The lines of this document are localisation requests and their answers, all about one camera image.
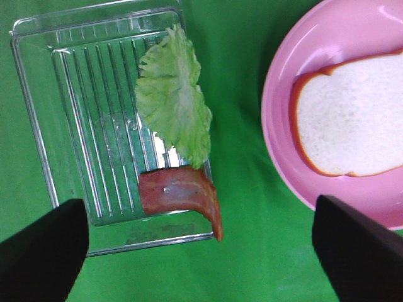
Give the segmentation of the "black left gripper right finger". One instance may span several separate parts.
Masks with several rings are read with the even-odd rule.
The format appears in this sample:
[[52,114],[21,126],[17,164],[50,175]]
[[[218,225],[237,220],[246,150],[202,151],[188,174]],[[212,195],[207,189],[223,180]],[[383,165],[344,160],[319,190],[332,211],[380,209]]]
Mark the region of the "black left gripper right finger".
[[312,244],[340,301],[402,301],[402,236],[320,195]]

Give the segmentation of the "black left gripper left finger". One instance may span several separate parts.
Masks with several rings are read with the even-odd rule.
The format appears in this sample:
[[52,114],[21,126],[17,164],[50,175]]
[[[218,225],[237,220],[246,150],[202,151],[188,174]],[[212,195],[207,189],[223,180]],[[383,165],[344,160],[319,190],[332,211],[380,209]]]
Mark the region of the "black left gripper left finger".
[[1,242],[1,301],[65,301],[88,247],[84,202],[70,199]]

